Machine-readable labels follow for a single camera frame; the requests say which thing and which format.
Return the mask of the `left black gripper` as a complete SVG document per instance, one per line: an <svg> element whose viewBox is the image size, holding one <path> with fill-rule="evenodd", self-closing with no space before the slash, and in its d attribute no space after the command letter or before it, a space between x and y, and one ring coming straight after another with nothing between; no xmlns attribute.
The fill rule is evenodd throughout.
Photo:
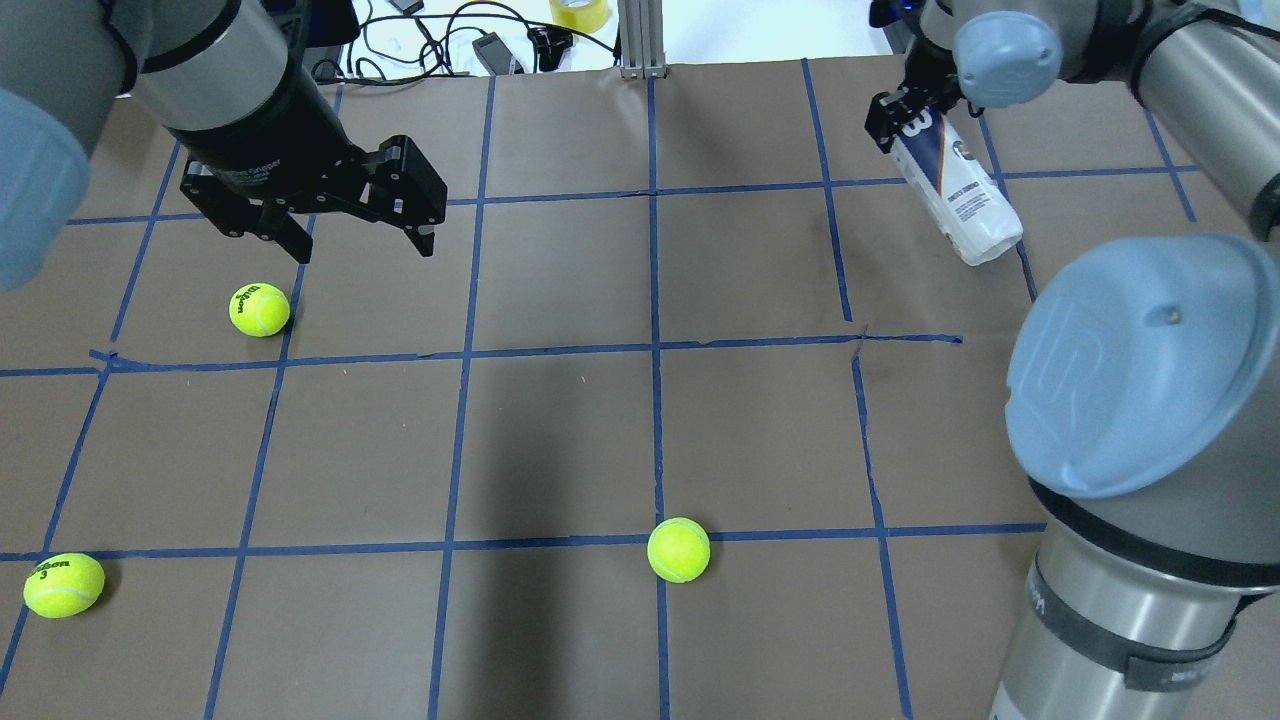
<svg viewBox="0 0 1280 720"><path fill-rule="evenodd" d="M355 146L306 70L287 70L247 117L212 129L178 129L188 152L180 192L224 236L273 242L298 264L311 234L289 214L351 202L348 214L402 231L421 258L435 250L448 186L417 143L393 135Z"/></svg>

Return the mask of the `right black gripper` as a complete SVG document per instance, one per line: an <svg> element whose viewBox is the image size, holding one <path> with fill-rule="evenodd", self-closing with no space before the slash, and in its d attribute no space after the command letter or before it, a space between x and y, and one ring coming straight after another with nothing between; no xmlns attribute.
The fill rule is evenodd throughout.
<svg viewBox="0 0 1280 720"><path fill-rule="evenodd" d="M878 150L891 152L895 138L928 106L965 100L954 51L915 32L905 60L905 88L872 97L864 128Z"/></svg>

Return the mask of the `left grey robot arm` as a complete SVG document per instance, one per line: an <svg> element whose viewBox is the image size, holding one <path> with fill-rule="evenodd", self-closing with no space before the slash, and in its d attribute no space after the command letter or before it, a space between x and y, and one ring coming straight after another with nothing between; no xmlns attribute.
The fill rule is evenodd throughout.
<svg viewBox="0 0 1280 720"><path fill-rule="evenodd" d="M306 264L297 217L344 213L433 255L443 178L407 136L353 143L305 64L357 37L351 3L5 1L1 19L4 291L44 268L124 95L187 150L180 192L221 234Z"/></svg>

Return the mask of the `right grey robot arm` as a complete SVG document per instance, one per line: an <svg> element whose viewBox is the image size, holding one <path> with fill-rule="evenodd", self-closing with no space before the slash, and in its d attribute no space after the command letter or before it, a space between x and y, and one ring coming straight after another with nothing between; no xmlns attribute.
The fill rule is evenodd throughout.
<svg viewBox="0 0 1280 720"><path fill-rule="evenodd" d="M1007 437L1050 515L992 719L1178 719L1277 592L1277 4L873 1L905 76L865 128L977 265L1021 237L946 113L1126 83L1248 227L1130 237L1024 320Z"/></svg>

